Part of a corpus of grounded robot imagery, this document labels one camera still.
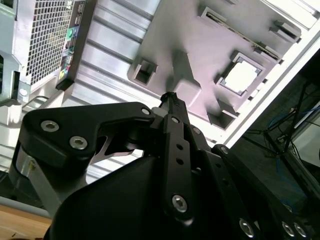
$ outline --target robotic arm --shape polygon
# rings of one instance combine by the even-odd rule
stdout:
[[[159,108],[115,103],[34,110],[10,178],[31,182],[53,217],[45,240],[310,239],[229,149],[208,146],[173,92]],[[88,165],[144,150],[88,185]]]

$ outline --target wooden table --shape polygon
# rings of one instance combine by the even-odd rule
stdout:
[[[0,205],[0,240],[43,238],[51,219]]]

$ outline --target bolt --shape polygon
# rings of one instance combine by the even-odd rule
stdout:
[[[194,131],[196,134],[201,134],[201,131],[200,131],[198,128],[196,128],[196,127],[193,128],[193,131]]]
[[[294,231],[291,229],[291,227],[286,224],[284,221],[282,222],[282,227],[285,230],[285,232],[290,236],[290,237],[294,237],[295,233]]]
[[[294,227],[295,227],[296,231],[297,231],[302,237],[304,237],[304,238],[307,237],[307,234],[306,234],[305,230],[304,230],[302,227],[300,227],[298,223],[294,223]]]
[[[228,150],[227,150],[224,146],[220,147],[220,150],[221,150],[224,154],[228,154]]]
[[[176,210],[180,213],[185,213],[188,209],[186,200],[180,195],[174,195],[172,198],[172,204]]]
[[[254,230],[246,220],[240,218],[239,224],[245,235],[247,235],[249,238],[253,238],[255,236]]]
[[[145,114],[145,115],[150,115],[150,111],[148,109],[142,108],[141,111]]]
[[[88,142],[81,136],[73,136],[69,141],[71,147],[78,150],[83,150],[88,146]]]
[[[176,117],[171,117],[171,119],[172,119],[172,121],[174,121],[176,124],[178,124],[179,123],[179,119],[178,118],[176,118]]]
[[[53,133],[59,130],[59,125],[55,121],[46,120],[40,124],[42,130]]]

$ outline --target usb port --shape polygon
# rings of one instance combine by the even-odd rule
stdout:
[[[81,22],[81,15],[78,15],[78,16],[76,16],[76,18],[75,18],[74,24],[77,26],[77,25],[80,24],[80,22]]]
[[[84,8],[85,8],[85,3],[84,2],[80,3],[78,7],[78,13],[82,14],[84,11]]]

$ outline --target ventilation grille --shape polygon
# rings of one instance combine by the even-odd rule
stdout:
[[[31,85],[60,68],[74,0],[36,0],[26,75]]]

